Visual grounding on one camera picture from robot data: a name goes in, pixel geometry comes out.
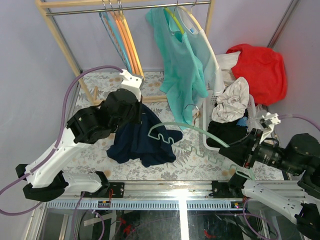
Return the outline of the navy blue t shirt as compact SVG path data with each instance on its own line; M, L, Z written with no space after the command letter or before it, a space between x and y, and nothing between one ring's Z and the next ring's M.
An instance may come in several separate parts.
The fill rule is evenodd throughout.
M146 168L174 162L176 155L173 153L172 143L148 136L150 128L161 121L144 104L141 121L141 124L128 123L115 133L113 145L106 151L107 156L119 164L140 159Z

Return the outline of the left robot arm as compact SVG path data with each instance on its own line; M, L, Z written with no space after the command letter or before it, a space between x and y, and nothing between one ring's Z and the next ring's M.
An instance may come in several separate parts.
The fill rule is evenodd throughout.
M141 123L140 90L125 88L112 91L99 105L77 111L59 133L51 149L30 164L19 164L19 177L26 175L22 189L26 199L49 202L63 194L103 197L110 194L110 183L102 171L71 174L63 168L78 153L106 139L128 123Z

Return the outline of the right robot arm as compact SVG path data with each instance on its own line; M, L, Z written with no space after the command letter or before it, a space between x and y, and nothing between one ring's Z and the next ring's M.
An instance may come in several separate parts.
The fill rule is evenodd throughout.
M243 195L254 199L282 214L297 230L311 240L320 238L320 144L308 133L294 135L285 148L273 139L262 139L252 132L243 141L222 147L219 153L240 167L251 168L255 162L300 176L297 186L314 199L311 203L298 203L249 179L234 174L228 181L228 192L233 197Z

